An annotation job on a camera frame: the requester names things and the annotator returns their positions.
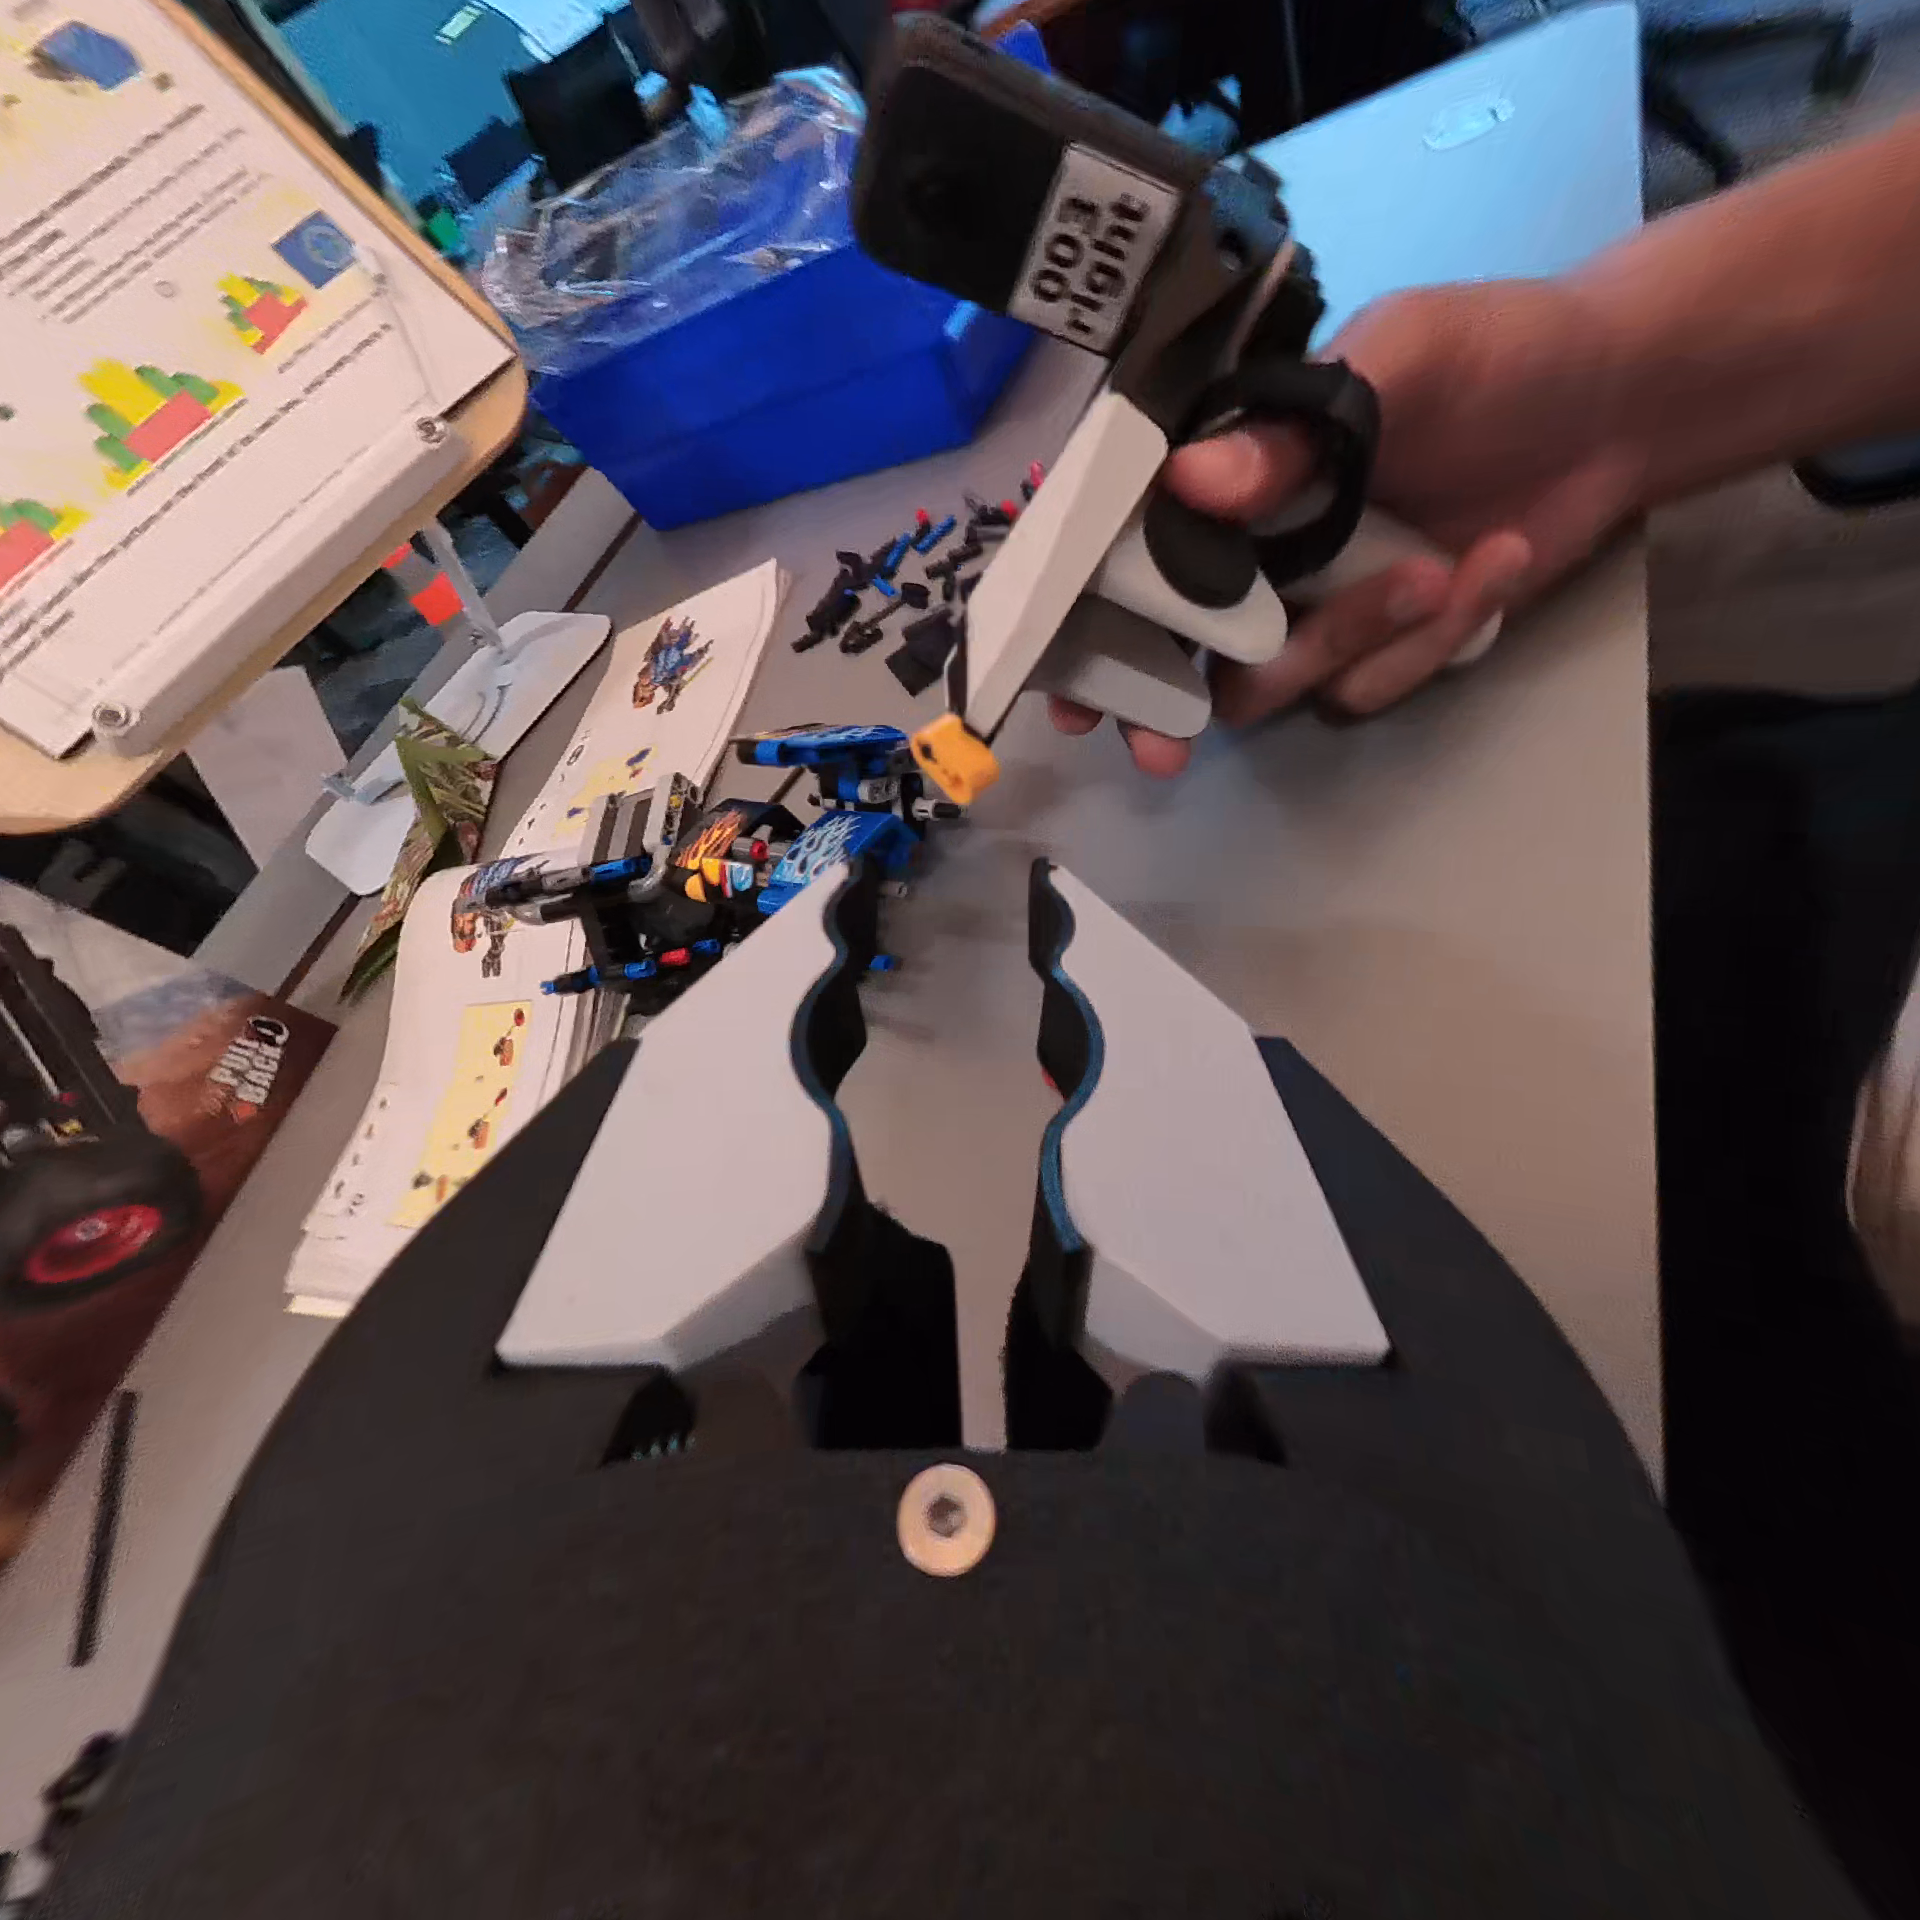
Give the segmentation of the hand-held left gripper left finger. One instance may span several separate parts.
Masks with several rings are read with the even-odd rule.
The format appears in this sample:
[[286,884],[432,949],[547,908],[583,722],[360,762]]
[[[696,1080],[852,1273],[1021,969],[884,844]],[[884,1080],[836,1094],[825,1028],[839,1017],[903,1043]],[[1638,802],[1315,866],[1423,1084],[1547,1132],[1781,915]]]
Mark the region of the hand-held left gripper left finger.
[[789,1315],[860,1335],[874,1205],[836,1094],[867,1043],[874,924],[882,863],[827,863],[642,1028],[503,1365],[691,1373]]

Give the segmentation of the scattered small lego pieces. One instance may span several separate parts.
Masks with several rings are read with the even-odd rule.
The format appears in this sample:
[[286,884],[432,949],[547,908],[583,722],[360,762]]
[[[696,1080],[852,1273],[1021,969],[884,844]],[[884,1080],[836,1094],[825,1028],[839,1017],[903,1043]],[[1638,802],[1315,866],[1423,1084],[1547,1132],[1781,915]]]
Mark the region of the scattered small lego pieces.
[[1000,555],[1037,494],[1043,489],[1043,464],[1021,464],[1018,494],[983,500],[968,494],[958,516],[916,509],[897,536],[836,555],[836,573],[816,605],[803,614],[789,650],[839,650],[882,660],[903,640],[903,627],[926,608],[958,608],[968,619],[968,598],[983,563]]

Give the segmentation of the yellow lego connector piece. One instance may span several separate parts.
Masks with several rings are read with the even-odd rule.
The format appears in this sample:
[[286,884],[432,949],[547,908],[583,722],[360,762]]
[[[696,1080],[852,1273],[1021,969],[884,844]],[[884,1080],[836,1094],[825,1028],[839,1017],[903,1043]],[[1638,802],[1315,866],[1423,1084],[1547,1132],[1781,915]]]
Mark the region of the yellow lego connector piece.
[[1000,779],[993,745],[953,708],[916,722],[906,752],[953,807],[974,807]]

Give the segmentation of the wooden instruction sheet board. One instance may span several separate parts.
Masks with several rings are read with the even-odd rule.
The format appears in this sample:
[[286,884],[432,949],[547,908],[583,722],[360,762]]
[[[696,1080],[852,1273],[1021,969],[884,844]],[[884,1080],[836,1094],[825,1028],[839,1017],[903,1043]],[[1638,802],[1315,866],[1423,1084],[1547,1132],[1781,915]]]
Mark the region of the wooden instruction sheet board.
[[0,812],[119,807],[521,430],[482,291],[180,4],[6,4]]

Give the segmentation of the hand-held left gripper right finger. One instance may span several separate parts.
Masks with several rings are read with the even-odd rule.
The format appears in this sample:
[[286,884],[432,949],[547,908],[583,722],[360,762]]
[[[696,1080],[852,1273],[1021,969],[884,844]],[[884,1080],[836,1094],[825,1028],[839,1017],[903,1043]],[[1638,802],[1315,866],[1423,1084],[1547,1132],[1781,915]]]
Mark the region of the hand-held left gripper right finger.
[[1309,1174],[1257,1028],[1052,858],[1027,866],[1027,1310],[1115,1377],[1384,1365],[1389,1325]]

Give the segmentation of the black lego axle rod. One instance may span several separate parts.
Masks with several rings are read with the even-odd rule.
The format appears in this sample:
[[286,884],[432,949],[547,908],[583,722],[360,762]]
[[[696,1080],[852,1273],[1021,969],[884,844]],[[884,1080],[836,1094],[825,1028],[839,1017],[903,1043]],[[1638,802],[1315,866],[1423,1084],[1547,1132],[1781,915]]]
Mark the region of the black lego axle rod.
[[79,1622],[67,1666],[95,1666],[107,1598],[110,1598],[110,1568],[127,1512],[127,1468],[131,1468],[131,1432],[138,1432],[138,1390],[115,1390],[107,1444],[100,1444],[100,1483],[95,1483],[95,1519],[87,1519],[87,1556],[80,1556],[80,1585],[79,1585]]

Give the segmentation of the blue plastic bin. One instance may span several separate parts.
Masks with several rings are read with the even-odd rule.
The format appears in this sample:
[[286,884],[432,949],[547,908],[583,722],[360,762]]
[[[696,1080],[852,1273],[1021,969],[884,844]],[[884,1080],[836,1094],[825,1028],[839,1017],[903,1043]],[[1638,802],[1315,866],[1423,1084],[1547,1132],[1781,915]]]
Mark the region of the blue plastic bin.
[[1010,313],[839,246],[538,371],[533,402],[653,529],[680,529],[961,447],[1027,347]]

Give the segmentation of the clear plastic bag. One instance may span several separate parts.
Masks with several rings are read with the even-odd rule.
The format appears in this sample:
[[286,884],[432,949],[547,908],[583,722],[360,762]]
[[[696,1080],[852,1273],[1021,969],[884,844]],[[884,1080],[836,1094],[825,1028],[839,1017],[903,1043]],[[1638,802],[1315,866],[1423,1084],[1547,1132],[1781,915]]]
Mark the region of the clear plastic bag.
[[865,121],[836,66],[789,66],[541,199],[482,266],[521,367],[541,389],[674,357],[691,371],[671,381],[803,381],[991,336],[974,304],[860,246]]

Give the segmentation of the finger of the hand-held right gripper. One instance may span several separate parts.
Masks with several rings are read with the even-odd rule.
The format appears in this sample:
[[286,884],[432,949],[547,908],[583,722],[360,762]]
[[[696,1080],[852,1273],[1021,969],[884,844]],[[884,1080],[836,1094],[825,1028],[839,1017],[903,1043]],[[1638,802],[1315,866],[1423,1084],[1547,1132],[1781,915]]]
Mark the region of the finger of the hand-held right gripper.
[[961,691],[953,713],[991,743],[1079,592],[1107,563],[1149,481],[1159,478],[1165,430],[1122,394],[1103,389],[1038,494],[983,563],[968,598]]
[[1204,671],[1186,640],[1107,598],[1079,598],[1043,648],[1043,695],[1188,743],[1210,721]]

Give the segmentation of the blue lego car model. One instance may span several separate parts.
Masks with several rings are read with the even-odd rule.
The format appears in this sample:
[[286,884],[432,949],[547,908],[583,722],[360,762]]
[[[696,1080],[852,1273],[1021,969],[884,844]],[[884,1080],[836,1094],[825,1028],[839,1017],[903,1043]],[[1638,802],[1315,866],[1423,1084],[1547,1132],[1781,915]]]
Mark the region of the blue lego car model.
[[609,991],[630,1017],[657,1017],[825,866],[874,863],[882,882],[906,884],[926,837],[968,817],[926,779],[897,722],[752,728],[731,752],[805,783],[812,812],[799,817],[781,797],[696,807],[696,791],[674,779],[642,852],[473,866],[448,915],[453,949],[482,949],[482,973],[495,977],[515,931],[566,931],[584,938],[584,958],[547,973],[541,994]]

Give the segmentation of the lego set box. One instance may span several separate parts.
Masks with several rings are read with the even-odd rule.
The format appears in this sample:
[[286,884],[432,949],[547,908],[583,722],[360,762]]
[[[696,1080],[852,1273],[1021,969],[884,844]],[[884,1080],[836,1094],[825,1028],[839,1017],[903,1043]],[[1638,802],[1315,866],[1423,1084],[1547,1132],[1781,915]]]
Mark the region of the lego set box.
[[0,884],[0,1559],[326,1043],[282,994]]

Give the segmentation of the lego instruction booklet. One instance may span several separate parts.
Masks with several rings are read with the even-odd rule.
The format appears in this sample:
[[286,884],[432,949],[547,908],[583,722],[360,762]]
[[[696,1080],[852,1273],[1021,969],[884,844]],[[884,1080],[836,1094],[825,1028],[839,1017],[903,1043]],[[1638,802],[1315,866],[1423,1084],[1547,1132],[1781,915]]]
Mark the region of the lego instruction booklet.
[[482,888],[642,844],[648,802],[710,783],[777,636],[777,556],[614,636],[609,671],[495,858],[421,882],[400,918],[384,1080],[326,1174],[286,1310],[349,1315],[368,1278],[515,1138],[584,1061],[595,1003],[547,977],[584,960],[583,924],[524,924]]

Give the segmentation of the person's right hand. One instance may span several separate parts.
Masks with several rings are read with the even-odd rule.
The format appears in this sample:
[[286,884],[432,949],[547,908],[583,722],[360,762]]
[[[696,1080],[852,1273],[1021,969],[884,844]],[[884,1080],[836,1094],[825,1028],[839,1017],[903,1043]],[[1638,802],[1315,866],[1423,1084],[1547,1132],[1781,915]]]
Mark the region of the person's right hand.
[[1331,331],[1330,357],[1376,394],[1372,501],[1437,556],[1330,592],[1270,665],[1219,660],[1210,721],[1227,728],[1296,705],[1395,708],[1673,489],[1576,281],[1395,291]]

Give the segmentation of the person's dark pants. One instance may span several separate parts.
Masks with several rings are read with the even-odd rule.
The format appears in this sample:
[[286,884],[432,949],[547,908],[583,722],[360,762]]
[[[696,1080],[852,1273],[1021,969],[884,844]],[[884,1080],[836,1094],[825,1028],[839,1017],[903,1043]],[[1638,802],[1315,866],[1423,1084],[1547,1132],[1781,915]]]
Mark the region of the person's dark pants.
[[1649,705],[1665,1512],[1797,1806],[1920,1901],[1920,1397],[1853,1215],[1916,977],[1920,695]]

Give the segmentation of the green printed leaflet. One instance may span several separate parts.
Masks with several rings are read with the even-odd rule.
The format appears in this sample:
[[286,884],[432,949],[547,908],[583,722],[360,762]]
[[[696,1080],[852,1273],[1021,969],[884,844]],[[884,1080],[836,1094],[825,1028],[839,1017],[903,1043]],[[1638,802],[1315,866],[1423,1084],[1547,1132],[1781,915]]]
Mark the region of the green printed leaflet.
[[473,863],[495,783],[495,760],[484,745],[424,713],[414,695],[400,708],[407,713],[400,728],[400,772],[414,802],[414,823],[391,858],[336,1003],[360,1003],[400,960],[400,931],[421,884],[442,866]]

